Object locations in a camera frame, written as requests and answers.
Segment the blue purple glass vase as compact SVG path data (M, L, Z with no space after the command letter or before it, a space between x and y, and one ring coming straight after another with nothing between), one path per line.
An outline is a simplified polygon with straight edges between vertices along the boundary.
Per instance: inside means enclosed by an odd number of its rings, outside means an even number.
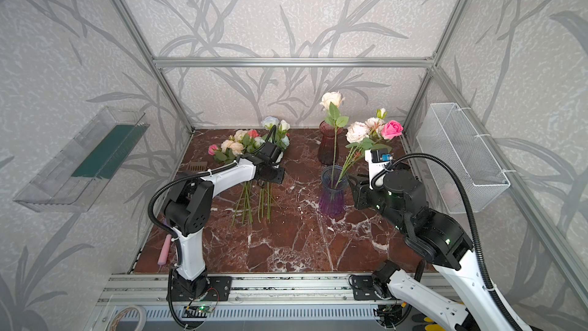
M349 186L348 177L339 165L327 166L321 174L322 193L319 210L325 216L337 217L345 211L345 190Z

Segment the pale pink rose spray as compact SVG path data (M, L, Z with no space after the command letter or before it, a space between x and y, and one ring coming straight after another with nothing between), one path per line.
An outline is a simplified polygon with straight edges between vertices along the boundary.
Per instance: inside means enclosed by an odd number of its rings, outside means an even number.
M342 166L342 173L347 175L350 168L353 167L364 153L374 147L382 146L381 143L375 142L375 130L378 126L387 123L384 118L387 116L387 110L384 108L377 109L376 117L371 117L365 122L354 122L348 128L346 139L349 154Z

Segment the pink rose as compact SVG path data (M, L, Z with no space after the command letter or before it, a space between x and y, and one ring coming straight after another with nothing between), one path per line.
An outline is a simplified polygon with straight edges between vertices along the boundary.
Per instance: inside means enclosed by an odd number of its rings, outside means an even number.
M396 120L391 120L385 124L378 126L375 130L375 142L385 143L392 139L401 136L404 132L404 127Z

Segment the cream rose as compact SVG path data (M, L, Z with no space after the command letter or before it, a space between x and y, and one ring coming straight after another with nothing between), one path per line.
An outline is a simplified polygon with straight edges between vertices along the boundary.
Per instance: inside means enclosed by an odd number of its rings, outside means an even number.
M330 124L335 128L335 143L336 152L338 153L338 136L342 133L343 129L349 122L349 117L344 116L340 107L343 104L344 97L339 92L328 92L322 96L321 106L326 112L326 117L323 121Z

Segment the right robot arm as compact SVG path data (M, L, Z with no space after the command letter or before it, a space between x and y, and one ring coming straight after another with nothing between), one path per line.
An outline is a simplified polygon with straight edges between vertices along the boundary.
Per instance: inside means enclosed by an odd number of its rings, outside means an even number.
M355 208L370 208L394 225L404 243L433 265L459 299L438 294L392 261L384 262L372 274L377 295L407 303L445 330L531 330L533 327L516 314L489 275L473 209L454 170L426 153L392 159L385 149L368 150L364 159L369 170L367 179L349 179ZM464 204L470 230L430 208L424 184L400 167L409 159L426 159L449 174Z

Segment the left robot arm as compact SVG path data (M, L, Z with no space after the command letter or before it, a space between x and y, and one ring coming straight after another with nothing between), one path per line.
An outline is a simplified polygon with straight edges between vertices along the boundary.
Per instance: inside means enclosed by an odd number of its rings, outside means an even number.
M147 215L154 226L171 235L178 263L170 271L169 294L179 292L189 300L203 297L210 288L203 255L203 230L211 216L213 199L245 182L257 180L280 184L283 149L265 142L222 167L183 176L160 188L151 197Z

